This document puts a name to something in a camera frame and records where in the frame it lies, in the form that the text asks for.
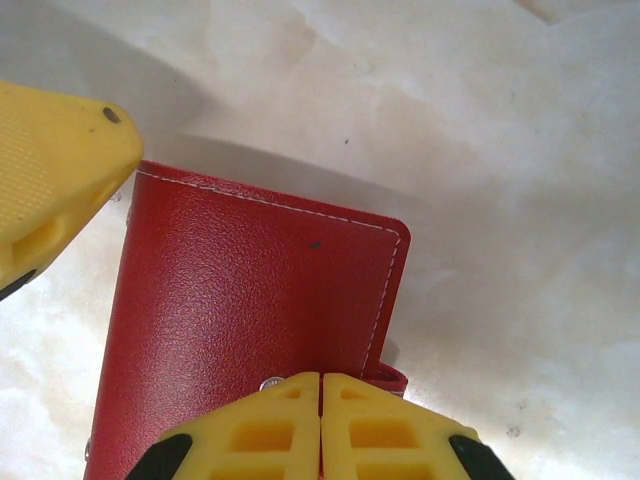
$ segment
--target red card holder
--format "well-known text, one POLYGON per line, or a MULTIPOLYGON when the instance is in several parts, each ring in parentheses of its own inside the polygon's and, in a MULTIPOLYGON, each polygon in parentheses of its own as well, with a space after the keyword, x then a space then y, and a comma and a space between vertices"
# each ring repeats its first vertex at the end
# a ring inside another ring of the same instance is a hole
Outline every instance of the red card holder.
POLYGON ((85 478, 121 480, 166 429, 301 371, 402 394, 380 364, 398 220, 143 161, 85 478))

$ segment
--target leather texture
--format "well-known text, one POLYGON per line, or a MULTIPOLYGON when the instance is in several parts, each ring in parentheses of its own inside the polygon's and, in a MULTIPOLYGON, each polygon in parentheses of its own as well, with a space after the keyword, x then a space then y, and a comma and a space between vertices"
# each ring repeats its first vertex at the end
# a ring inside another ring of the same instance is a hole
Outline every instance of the leather texture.
POLYGON ((410 236, 398 220, 145 162, 136 176, 85 478, 271 376, 380 364, 410 236))

